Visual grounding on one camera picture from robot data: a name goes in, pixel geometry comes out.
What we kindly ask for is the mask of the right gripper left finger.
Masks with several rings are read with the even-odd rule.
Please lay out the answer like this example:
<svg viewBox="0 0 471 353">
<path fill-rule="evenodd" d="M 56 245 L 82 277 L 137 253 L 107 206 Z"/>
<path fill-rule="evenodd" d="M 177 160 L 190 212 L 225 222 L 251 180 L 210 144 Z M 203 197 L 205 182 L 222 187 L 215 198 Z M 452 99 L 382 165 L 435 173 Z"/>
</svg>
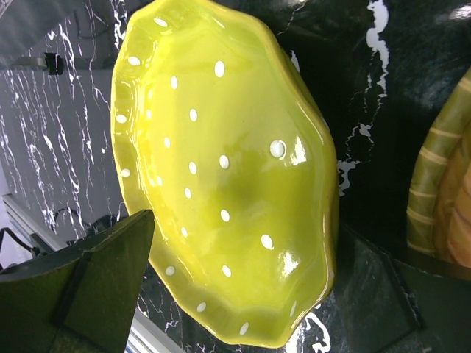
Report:
<svg viewBox="0 0 471 353">
<path fill-rule="evenodd" d="M 53 322 L 100 349 L 124 349 L 154 230 L 153 212 L 141 210 L 63 249 L 79 259 Z"/>
</svg>

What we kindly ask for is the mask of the green ceramic plate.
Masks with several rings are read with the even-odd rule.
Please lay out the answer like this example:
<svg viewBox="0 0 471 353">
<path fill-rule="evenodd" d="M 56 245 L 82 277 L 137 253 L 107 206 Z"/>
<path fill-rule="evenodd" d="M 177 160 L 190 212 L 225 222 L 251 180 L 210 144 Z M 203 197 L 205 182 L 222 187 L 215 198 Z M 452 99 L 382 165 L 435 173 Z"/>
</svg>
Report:
<svg viewBox="0 0 471 353">
<path fill-rule="evenodd" d="M 272 31 L 214 1 L 153 1 L 113 68 L 110 134 L 149 262 L 228 344 L 279 348 L 333 287 L 333 139 Z"/>
</svg>

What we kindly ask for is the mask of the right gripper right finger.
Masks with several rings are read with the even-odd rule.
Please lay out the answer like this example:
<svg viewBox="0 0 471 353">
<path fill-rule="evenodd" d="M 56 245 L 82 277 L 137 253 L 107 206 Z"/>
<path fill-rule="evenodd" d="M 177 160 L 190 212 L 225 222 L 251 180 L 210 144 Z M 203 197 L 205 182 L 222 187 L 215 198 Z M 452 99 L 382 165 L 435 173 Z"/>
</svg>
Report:
<svg viewBox="0 0 471 353">
<path fill-rule="evenodd" d="M 390 256 L 339 227 L 333 289 L 349 344 L 395 344 L 422 328 Z"/>
</svg>

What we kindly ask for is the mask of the round green-rim bamboo plate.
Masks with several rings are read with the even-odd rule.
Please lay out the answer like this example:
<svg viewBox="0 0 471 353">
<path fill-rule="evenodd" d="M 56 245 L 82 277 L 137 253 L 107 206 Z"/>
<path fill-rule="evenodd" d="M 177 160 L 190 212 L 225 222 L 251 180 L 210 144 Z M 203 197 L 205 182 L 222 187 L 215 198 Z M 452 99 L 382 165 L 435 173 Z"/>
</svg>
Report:
<svg viewBox="0 0 471 353">
<path fill-rule="evenodd" d="M 445 102 L 422 144 L 408 191 L 407 244 L 470 267 L 470 74 Z"/>
</svg>

